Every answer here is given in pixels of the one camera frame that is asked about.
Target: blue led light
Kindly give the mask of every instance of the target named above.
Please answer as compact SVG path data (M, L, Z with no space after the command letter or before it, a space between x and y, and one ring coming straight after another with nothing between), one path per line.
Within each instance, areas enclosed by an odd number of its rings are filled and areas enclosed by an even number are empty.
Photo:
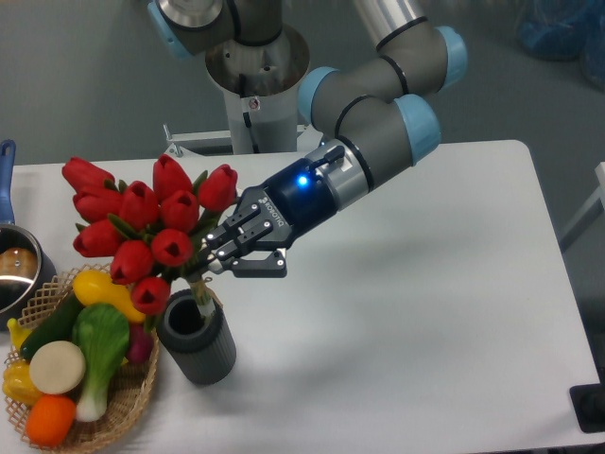
M299 187L305 187L309 185L309 179L308 177L301 175L297 180L296 180L296 184Z

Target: black cylindrical vase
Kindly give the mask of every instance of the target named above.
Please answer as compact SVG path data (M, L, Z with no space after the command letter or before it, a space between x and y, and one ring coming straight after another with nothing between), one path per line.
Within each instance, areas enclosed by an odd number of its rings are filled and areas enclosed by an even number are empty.
M162 345L193 383L217 383L235 364L235 342L222 307L216 305L210 324L203 326L191 290L170 297L156 329Z

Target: wicker basket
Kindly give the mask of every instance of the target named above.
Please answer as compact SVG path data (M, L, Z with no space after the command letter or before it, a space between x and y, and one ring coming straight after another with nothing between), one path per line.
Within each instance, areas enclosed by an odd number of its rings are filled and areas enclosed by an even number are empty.
M27 328L34 328L54 310L55 306L71 290L74 277L81 271L108 271L109 266L84 266L55 276L50 283L45 283L29 300L19 323ZM26 421L29 408L5 396L9 421L21 434L21 440L35 449L54 453L85 454L94 452L114 442L124 435L137 422L148 404L151 389L158 365L160 342L153 332L154 346L151 358L144 364L126 364L120 368L112 379L108 396L108 407L101 419L93 423L75 422L67 438L54 449L33 445L26 436ZM7 365L19 359L13 349L6 361Z

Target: fake vegetable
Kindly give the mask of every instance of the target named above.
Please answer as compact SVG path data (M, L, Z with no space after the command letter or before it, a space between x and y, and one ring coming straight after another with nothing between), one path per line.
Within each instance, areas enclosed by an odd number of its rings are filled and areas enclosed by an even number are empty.
M45 394L64 394L79 384L85 369L80 349L67 340L56 340L36 352L29 362L29 377Z
M7 328L10 333L10 343L12 343L17 350L21 348L24 340L31 334L31 329L23 328L17 322L17 319L9 319L7 322Z
M143 323L145 314L132 305L130 292L125 286L112 282L112 277L103 271L86 270L74 278L74 292L85 306L107 303L122 312L130 323Z
M84 385L76 409L78 421L96 421L105 413L110 380L129 348L129 334L128 320L112 305L88 306L78 315L72 342L86 359Z
M31 443L55 447L67 436L74 422L76 404L64 395L43 395L29 412L26 434Z
M19 356L27 361L34 358L36 352L52 341L67 341L79 312L84 308L74 293L67 295L55 310L46 317L24 340Z
M153 338L140 324L130 325L130 346L126 359L132 364L141 364L149 359L153 350Z
M26 404L28 407L42 397L42 392L29 378L29 364L22 359L13 362L4 371L2 391L12 400Z

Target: yellow bell pepper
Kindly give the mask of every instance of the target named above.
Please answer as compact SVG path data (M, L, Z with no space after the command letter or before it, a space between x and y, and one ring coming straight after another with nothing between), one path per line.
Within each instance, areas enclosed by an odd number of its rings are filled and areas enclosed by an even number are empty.
M17 350L21 348L23 342L27 339L27 336L31 334L31 329L23 328L17 322L17 319L9 319L7 322L7 328L10 333L10 342L15 346Z
M145 314L132 305L130 292L125 286L112 282L112 277L103 271L86 270L78 273L73 282L76 298L84 305L108 303L122 312L130 323L142 323Z
M13 362L4 371L2 391L12 400L26 404L29 407L34 405L43 395L31 382L29 364L23 359Z

